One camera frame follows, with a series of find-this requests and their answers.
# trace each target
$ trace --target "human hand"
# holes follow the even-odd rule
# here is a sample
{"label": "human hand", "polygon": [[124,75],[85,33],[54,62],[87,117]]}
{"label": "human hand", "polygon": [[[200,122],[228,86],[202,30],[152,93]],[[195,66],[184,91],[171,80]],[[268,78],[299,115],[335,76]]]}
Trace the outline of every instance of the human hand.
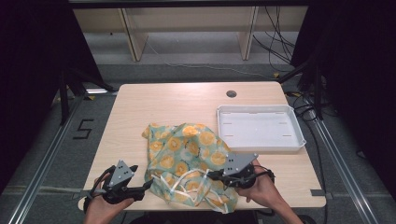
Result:
{"label": "human hand", "polygon": [[[257,160],[254,160],[252,164],[254,165],[254,172],[256,174],[266,171]],[[235,190],[240,196],[247,197],[247,203],[253,200],[255,203],[273,209],[286,223],[302,223],[280,195],[274,182],[268,175],[256,177],[256,182],[249,189]]]}
{"label": "human hand", "polygon": [[[102,188],[102,182],[109,176],[109,174],[105,175],[101,183],[96,187],[97,189]],[[125,199],[124,201],[116,204],[111,204],[105,201],[102,195],[95,196],[90,202],[90,205],[87,209],[87,214],[84,218],[84,224],[94,223],[94,224],[105,224],[110,223],[110,221],[123,209],[127,208],[134,202],[134,199]]]}

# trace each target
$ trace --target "gray carpet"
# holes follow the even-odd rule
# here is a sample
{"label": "gray carpet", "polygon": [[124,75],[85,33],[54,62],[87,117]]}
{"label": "gray carpet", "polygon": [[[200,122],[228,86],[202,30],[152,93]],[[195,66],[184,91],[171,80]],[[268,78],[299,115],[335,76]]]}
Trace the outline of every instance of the gray carpet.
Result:
{"label": "gray carpet", "polygon": [[[104,80],[116,88],[125,83],[269,80],[275,72],[275,69],[268,64],[210,64],[210,66],[228,67],[246,73],[261,74],[262,76],[241,74],[223,69],[173,67],[165,64],[99,65],[99,69]],[[281,68],[284,70],[291,69],[287,65],[282,65]],[[286,82],[282,86],[284,91],[296,91],[295,86],[298,78],[294,77]],[[96,88],[92,84],[86,84],[86,86]],[[84,215],[77,208],[78,201],[73,198],[76,197],[75,191],[81,189],[85,183],[115,98],[115,96],[96,96],[93,100],[84,100],[81,103],[72,119],[61,150],[51,165],[42,185],[42,190],[37,195],[25,223],[82,222]],[[293,105],[295,100],[296,97],[288,97],[290,105]],[[335,114],[330,107],[325,108],[325,112],[325,123],[337,146],[341,149],[351,172],[372,204],[380,223],[392,223],[396,220],[396,202],[388,195],[368,161],[356,155],[359,147],[345,127],[342,118],[329,116],[328,114]],[[55,101],[35,144],[0,198],[0,223],[8,221],[9,215],[21,197],[23,187],[29,184],[35,169],[59,128],[60,114],[60,104]],[[84,132],[78,132],[78,126],[83,119],[92,119],[92,121],[86,121],[83,124],[83,128],[92,129],[92,131],[87,139],[75,139],[75,137],[85,135]],[[319,158],[314,138],[300,119],[299,122],[307,140],[306,148],[320,179]],[[308,122],[308,125],[314,127],[312,122]],[[328,200],[327,203],[327,223],[362,223],[355,204],[349,197],[347,189],[340,175],[336,172],[329,153],[316,131],[315,136],[318,140],[326,190],[332,194],[332,199]],[[55,187],[57,191],[46,187]],[[295,211],[301,215],[311,216],[317,223],[323,223],[326,212],[325,208],[299,208]],[[123,223],[128,223],[141,215],[141,213],[128,213]],[[113,220],[113,223],[121,223],[122,216],[123,214],[120,214]],[[259,215],[259,219],[262,223],[282,223],[278,216]]]}

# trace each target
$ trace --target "floor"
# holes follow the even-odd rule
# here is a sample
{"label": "floor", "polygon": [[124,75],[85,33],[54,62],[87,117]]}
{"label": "floor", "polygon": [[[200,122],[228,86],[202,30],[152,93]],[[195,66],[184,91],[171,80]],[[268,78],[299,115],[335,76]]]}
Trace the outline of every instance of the floor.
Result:
{"label": "floor", "polygon": [[[266,33],[255,34],[257,39],[267,46],[272,43],[272,38],[269,35]],[[292,43],[295,42],[297,35],[298,33],[292,32],[283,34]],[[292,69],[274,54],[269,54],[267,50],[260,47],[257,41],[252,42],[249,60],[241,60],[235,33],[150,34],[143,57],[138,63],[132,62],[124,34],[86,34],[86,38],[94,59],[104,74],[104,79],[119,84],[128,77],[124,76],[115,81],[116,76],[113,77],[112,74],[124,74],[131,67],[147,69],[149,65],[155,65],[158,71],[162,71],[161,69],[165,67],[187,64],[189,67],[179,68],[190,69],[191,73],[197,72],[196,69],[203,69],[204,73],[231,67],[233,70],[228,70],[228,72],[236,73],[239,76],[262,75],[260,71],[256,73],[251,70],[257,64],[265,64],[267,67],[270,65],[272,73],[284,74],[284,70]],[[285,57],[289,56],[279,43],[274,42],[272,49]],[[286,82],[283,85],[284,91],[295,91],[297,81],[298,76]],[[26,208],[28,213],[23,217],[25,223],[82,222],[84,215],[77,209],[78,193],[85,184],[85,177],[91,167],[95,149],[100,142],[103,129],[106,127],[106,120],[115,97],[114,95],[104,95],[96,96],[95,100],[81,99],[70,123],[70,128],[64,130],[64,138],[60,144],[61,150],[54,155],[53,162],[50,163],[49,170],[44,173],[45,178],[39,185],[37,196]],[[296,97],[290,97],[288,100],[290,105],[305,104],[302,99]],[[70,102],[75,105],[76,103],[72,103],[72,101],[76,102],[77,99],[73,99],[71,96]],[[357,183],[358,189],[373,211],[375,219],[372,223],[394,222],[396,220],[396,202],[389,196],[369,162],[357,155],[359,146],[348,132],[347,127],[344,126],[342,118],[337,117],[336,111],[331,107],[325,109],[324,117],[325,127],[331,134],[336,149],[340,151],[342,161],[346,164],[348,171],[353,176],[352,180]],[[95,122],[89,128],[99,131],[92,131],[91,141],[78,142],[75,137],[80,133],[76,130],[80,121],[86,118],[94,119]],[[10,216],[14,214],[13,211],[18,208],[23,193],[28,189],[37,168],[40,167],[40,162],[45,158],[48,149],[53,146],[52,141],[60,128],[59,120],[60,104],[58,98],[55,97],[48,119],[34,146],[1,195],[0,223],[7,223]],[[329,146],[325,144],[326,136],[319,134],[318,124],[311,122],[305,125],[302,122],[300,126],[307,140],[309,138],[307,150],[322,186],[325,184],[328,203],[325,208],[299,208],[296,209],[296,212],[309,215],[317,223],[369,223],[370,221],[366,220],[370,220],[370,218],[362,217],[364,212],[362,213],[356,205],[357,202],[354,201],[353,195],[351,196],[347,181],[343,178],[342,172],[339,172],[338,166],[334,165],[332,149],[329,149]],[[127,223],[139,216],[142,214],[125,213],[113,220],[113,223]],[[258,216],[258,222],[282,223],[279,217],[263,215]]]}

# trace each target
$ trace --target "wooden table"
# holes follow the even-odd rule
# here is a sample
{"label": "wooden table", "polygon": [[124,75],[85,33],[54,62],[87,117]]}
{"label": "wooden table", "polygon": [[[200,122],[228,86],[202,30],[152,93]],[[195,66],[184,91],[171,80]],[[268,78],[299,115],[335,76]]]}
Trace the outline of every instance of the wooden table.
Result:
{"label": "wooden table", "polygon": [[[236,91],[236,97],[226,95]],[[276,82],[208,82],[128,84],[120,88],[107,122],[101,143],[93,160],[84,189],[91,189],[93,181],[106,168],[124,160],[139,168],[129,187],[144,183],[147,160],[147,139],[141,133],[151,123],[179,125],[185,122],[203,123],[218,133],[216,109],[219,105],[286,105],[287,101]],[[322,207],[326,200],[312,196],[311,189],[321,189],[305,147],[293,154],[261,154],[259,162],[274,171],[276,186],[291,207]],[[258,209],[262,206],[244,198],[236,209]],[[141,202],[127,210],[208,210],[205,203],[189,207],[164,200],[146,191]]]}

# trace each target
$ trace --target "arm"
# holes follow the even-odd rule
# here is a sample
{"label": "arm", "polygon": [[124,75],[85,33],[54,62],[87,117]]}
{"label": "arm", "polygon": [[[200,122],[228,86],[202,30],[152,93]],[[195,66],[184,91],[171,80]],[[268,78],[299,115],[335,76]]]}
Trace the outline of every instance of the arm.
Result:
{"label": "arm", "polygon": [[125,199],[124,201],[116,204],[110,204],[105,201],[102,195],[94,197],[87,209],[87,214],[84,218],[84,224],[107,224],[123,209],[128,207],[134,202],[134,199]]}
{"label": "arm", "polygon": [[[257,160],[253,161],[253,165],[256,166],[256,174],[264,171]],[[287,224],[303,223],[282,198],[268,175],[258,176],[251,188],[236,189],[236,192],[238,192],[240,196],[247,197],[248,203],[253,200],[255,203],[273,209]]]}

